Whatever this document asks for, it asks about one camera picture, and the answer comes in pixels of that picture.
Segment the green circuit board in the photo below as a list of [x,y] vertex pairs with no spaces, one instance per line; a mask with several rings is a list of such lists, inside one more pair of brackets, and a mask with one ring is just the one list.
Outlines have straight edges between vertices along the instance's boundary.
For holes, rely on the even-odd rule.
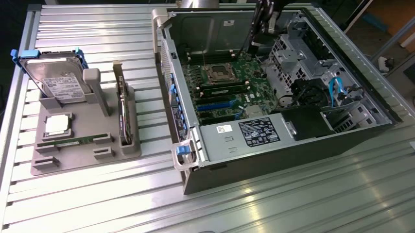
[[[245,53],[238,61],[205,65],[183,65],[195,112],[202,125],[246,119],[269,114],[277,99],[263,70],[255,59]],[[230,105],[219,109],[201,107]],[[247,109],[261,109],[250,114]]]

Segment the slotted metal surface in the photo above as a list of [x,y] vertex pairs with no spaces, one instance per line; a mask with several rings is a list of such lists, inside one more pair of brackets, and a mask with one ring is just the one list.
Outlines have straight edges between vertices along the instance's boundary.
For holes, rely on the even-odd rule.
[[29,82],[18,150],[8,154],[8,159],[14,159],[12,173],[2,187],[3,232],[414,231],[413,116],[382,80],[374,81],[375,87],[385,91],[394,107],[402,108],[406,122],[399,127],[341,156],[183,195],[182,177],[173,167],[154,63],[153,8],[153,5],[43,7],[38,16],[38,49],[71,50],[81,46],[90,67],[103,72],[105,88],[115,82],[113,60],[123,61],[126,79],[137,90],[143,156],[34,177],[31,143],[41,105],[39,90]]

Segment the hard drive label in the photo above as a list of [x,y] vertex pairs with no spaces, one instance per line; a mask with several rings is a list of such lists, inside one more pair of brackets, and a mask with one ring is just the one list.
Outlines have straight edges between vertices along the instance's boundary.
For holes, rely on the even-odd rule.
[[270,118],[262,118],[239,123],[249,147],[257,147],[281,141]]
[[75,76],[46,78],[45,82],[58,100],[85,97],[85,91]]

